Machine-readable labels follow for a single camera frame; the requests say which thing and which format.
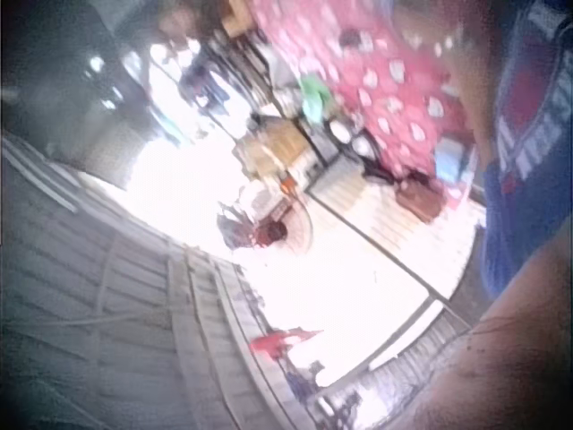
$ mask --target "red patterned fabric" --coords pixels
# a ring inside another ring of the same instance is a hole
[[[351,111],[359,111],[397,177],[435,174],[433,149],[445,131],[464,132],[449,76],[432,52],[400,41],[369,0],[252,0],[255,19],[296,74],[317,73]],[[343,49],[342,30],[362,32],[363,47]]]

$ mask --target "white polka dot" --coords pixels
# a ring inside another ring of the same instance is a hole
[[[389,64],[390,75],[397,83],[404,83],[406,80],[406,66],[402,60],[392,60]]]
[[[376,39],[376,47],[380,51],[388,51],[388,41],[386,39]]]
[[[275,16],[277,18],[280,18],[283,16],[283,11],[280,9],[280,5],[278,4],[278,2],[275,2],[272,5],[272,12],[275,14]]]
[[[346,104],[346,101],[344,99],[344,97],[342,97],[340,94],[335,94],[334,95],[334,100],[340,105],[340,106],[344,106]]]
[[[326,45],[337,58],[342,58],[344,56],[344,49],[342,49],[337,40],[329,39],[326,41]]]
[[[416,142],[423,142],[426,140],[426,133],[423,132],[420,125],[416,123],[410,124],[410,131],[412,132],[412,137]]]
[[[433,53],[434,53],[438,58],[440,58],[441,55],[443,54],[443,49],[441,48],[441,45],[440,45],[439,43],[436,43],[436,44],[433,46]]]
[[[388,119],[386,118],[378,118],[378,127],[385,133],[391,134],[390,124],[388,123]]]
[[[402,100],[397,97],[388,97],[386,99],[386,109],[391,114],[396,114],[404,109],[404,103],[402,103]]]
[[[387,150],[388,149],[388,144],[383,141],[380,137],[375,137],[376,142],[378,143],[378,145],[383,149],[383,150]]]
[[[430,97],[428,99],[428,114],[434,118],[443,118],[445,115],[444,106],[441,104],[441,101],[436,99],[435,97]]]
[[[285,30],[281,30],[278,32],[278,38],[286,43],[292,43],[290,36],[288,36],[288,33]]]
[[[362,103],[362,106],[364,106],[365,108],[372,106],[372,99],[365,90],[363,89],[358,90],[358,97],[360,98],[360,103]]]
[[[322,14],[322,18],[324,18],[324,20],[333,26],[338,26],[338,20],[337,20],[337,16],[334,14],[334,11],[332,10],[332,8],[325,4],[324,6],[322,6],[321,8],[321,14]]]
[[[402,155],[403,157],[410,157],[410,150],[405,144],[402,144],[402,146],[400,146],[400,155]]]
[[[330,75],[330,78],[332,79],[332,81],[334,81],[335,83],[340,82],[340,75],[338,74],[338,70],[332,64],[329,64],[329,75]]]
[[[302,74],[318,73],[322,79],[326,79],[326,73],[321,62],[312,56],[302,58],[298,68]]]
[[[450,188],[448,190],[449,195],[451,195],[454,199],[461,199],[462,197],[462,192],[460,189],[458,188]]]
[[[312,24],[310,21],[308,21],[303,16],[298,16],[298,18],[296,20],[298,21],[298,24],[301,26],[301,29],[303,29],[303,31],[305,33],[307,33],[307,34],[312,33]]]
[[[262,13],[262,12],[257,13],[257,21],[259,22],[259,25],[261,27],[267,26],[267,17],[265,16],[264,13]]]
[[[454,39],[451,36],[446,38],[446,49],[452,49],[454,47]]]
[[[360,50],[363,52],[372,52],[374,50],[374,42],[372,36],[366,31],[360,32]]]
[[[363,83],[365,87],[375,90],[378,88],[378,74],[374,72],[373,69],[367,69]]]
[[[415,50],[417,50],[423,44],[422,37],[416,33],[405,32],[404,40],[412,49]]]

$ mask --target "skin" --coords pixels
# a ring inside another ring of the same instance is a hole
[[[398,6],[398,30],[426,42],[448,33],[430,14]],[[442,58],[458,86],[483,168],[496,158],[493,97],[499,59],[484,26],[470,50]],[[450,366],[394,429],[573,428],[571,401],[571,218],[537,251],[470,332]]]
[[[449,26],[431,12],[423,9],[413,10],[398,3],[394,14],[394,25],[399,32],[418,34],[424,43],[430,46],[443,44],[451,34]],[[491,45],[495,42],[494,31],[486,22],[482,22],[481,32],[477,33],[475,46],[471,49],[444,51],[442,61],[451,75],[451,80],[459,89],[460,100],[466,110],[482,169],[495,158],[492,147],[493,116],[492,106],[495,97],[495,73],[497,67],[492,63]]]
[[[399,428],[573,428],[571,219],[513,279]]]

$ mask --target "brown bag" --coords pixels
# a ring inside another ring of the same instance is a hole
[[[412,179],[400,184],[396,191],[396,201],[426,224],[438,218],[445,205],[442,194]]]

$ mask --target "blue t-shirt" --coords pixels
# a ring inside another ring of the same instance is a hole
[[[571,213],[573,22],[562,0],[517,12],[495,106],[499,159],[484,173],[483,279],[498,296]]]

